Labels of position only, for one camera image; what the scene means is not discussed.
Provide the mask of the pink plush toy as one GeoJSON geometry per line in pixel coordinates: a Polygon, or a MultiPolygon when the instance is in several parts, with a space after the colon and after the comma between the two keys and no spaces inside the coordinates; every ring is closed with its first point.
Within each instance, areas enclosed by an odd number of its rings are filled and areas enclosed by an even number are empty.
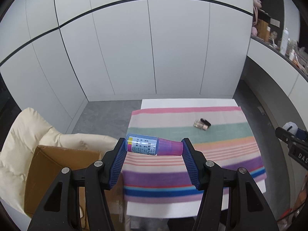
{"type": "Polygon", "coordinates": [[[252,23],[252,31],[251,36],[256,37],[257,36],[257,28],[256,25],[258,23],[258,11],[262,8],[262,2],[260,0],[253,0],[253,23],[252,23]]]}

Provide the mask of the brown cardboard box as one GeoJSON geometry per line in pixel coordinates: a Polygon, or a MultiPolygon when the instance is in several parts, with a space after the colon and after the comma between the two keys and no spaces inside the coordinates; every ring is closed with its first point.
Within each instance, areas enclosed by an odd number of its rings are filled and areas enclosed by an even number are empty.
{"type": "Polygon", "coordinates": [[[29,230],[81,230],[79,187],[85,189],[86,169],[63,168],[42,198],[29,230]]]}

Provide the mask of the cream padded chair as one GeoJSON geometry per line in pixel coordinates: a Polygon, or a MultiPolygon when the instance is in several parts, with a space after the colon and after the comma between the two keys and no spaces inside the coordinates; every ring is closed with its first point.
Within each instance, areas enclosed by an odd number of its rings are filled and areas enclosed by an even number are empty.
{"type": "Polygon", "coordinates": [[[29,107],[15,119],[1,151],[1,198],[33,217],[63,167],[85,168],[116,143],[104,135],[62,134],[29,107]]]}

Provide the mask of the blue purple bottle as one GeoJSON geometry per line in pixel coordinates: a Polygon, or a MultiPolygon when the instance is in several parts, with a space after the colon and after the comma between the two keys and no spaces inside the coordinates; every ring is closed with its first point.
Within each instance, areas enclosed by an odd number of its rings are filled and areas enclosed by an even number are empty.
{"type": "Polygon", "coordinates": [[[181,156],[183,153],[182,142],[139,134],[128,134],[125,138],[125,148],[128,152],[144,155],[181,156]]]}

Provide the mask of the white spray bottle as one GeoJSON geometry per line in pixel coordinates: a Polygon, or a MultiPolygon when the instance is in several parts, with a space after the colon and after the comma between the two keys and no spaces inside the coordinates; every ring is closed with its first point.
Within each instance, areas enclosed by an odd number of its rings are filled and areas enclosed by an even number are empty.
{"type": "Polygon", "coordinates": [[[289,42],[289,31],[287,28],[284,28],[282,32],[281,43],[280,43],[280,53],[282,55],[286,54],[288,42],[289,42]]]}

